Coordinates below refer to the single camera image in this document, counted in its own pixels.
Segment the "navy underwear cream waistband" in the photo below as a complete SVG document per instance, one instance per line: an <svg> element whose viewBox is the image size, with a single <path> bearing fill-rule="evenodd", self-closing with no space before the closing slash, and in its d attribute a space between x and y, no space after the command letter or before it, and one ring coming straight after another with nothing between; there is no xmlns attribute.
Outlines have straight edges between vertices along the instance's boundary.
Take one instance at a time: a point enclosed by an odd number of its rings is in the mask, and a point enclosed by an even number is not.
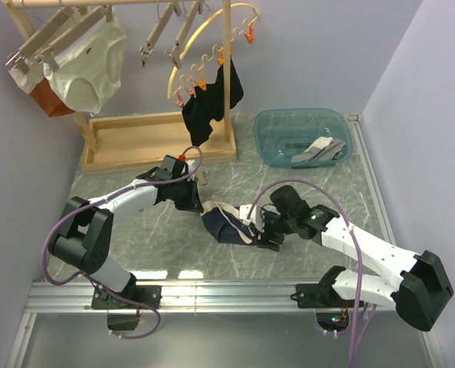
<svg viewBox="0 0 455 368"><path fill-rule="evenodd" d="M256 245L262 232L239 219L239 208L223 202L202 203L200 214L204 227L221 244Z"/></svg>

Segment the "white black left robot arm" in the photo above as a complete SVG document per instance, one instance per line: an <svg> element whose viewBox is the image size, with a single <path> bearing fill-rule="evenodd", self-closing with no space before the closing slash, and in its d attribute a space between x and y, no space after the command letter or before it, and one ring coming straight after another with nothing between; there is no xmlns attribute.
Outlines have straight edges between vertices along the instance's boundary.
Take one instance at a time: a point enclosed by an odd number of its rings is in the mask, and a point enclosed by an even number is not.
<svg viewBox="0 0 455 368"><path fill-rule="evenodd" d="M156 167L137 176L129 185L95 199L73 197L47 236L43 256L52 255L87 277L104 309L155 310L159 306L160 288L140 287L136 276L110 255L110 242L117 222L167 201L180 211L201 211L197 179L187 166Z"/></svg>

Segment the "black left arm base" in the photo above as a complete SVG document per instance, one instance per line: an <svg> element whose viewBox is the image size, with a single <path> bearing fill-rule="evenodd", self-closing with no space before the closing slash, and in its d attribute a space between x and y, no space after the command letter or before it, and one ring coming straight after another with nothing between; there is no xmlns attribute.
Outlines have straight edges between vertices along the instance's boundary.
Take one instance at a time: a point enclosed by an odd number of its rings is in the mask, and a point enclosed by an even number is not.
<svg viewBox="0 0 455 368"><path fill-rule="evenodd" d="M120 294L122 298L147 304L155 309L159 308L161 296L162 287L159 285L137 286L136 290L131 294ZM121 301L111 296L103 288L96 287L91 301L91 308L94 310L133 309L136 308L136 305Z"/></svg>

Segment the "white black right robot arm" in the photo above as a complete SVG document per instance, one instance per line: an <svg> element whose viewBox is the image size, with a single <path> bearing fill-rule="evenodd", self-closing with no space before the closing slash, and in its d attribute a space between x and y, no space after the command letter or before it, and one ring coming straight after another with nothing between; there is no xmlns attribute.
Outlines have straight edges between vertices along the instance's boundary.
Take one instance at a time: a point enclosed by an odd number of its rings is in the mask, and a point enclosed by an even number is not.
<svg viewBox="0 0 455 368"><path fill-rule="evenodd" d="M436 254L399 248L346 223L341 214L324 205L311 207L292 186L276 189L270 200L276 211L261 214L265 247L277 250L286 236L296 234L372 270L372 274L359 274L332 267L319 282L324 307L359 299L394 309L418 330L432 329L453 296L452 284Z"/></svg>

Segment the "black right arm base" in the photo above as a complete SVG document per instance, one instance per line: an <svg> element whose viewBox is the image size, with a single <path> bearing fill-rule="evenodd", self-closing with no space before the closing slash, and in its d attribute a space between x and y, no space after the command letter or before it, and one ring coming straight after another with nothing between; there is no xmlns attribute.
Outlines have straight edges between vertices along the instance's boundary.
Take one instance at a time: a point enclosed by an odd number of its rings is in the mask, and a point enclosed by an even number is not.
<svg viewBox="0 0 455 368"><path fill-rule="evenodd" d="M354 299L342 299L331 286L324 284L297 284L290 300L295 301L299 309L354 307L355 303Z"/></svg>

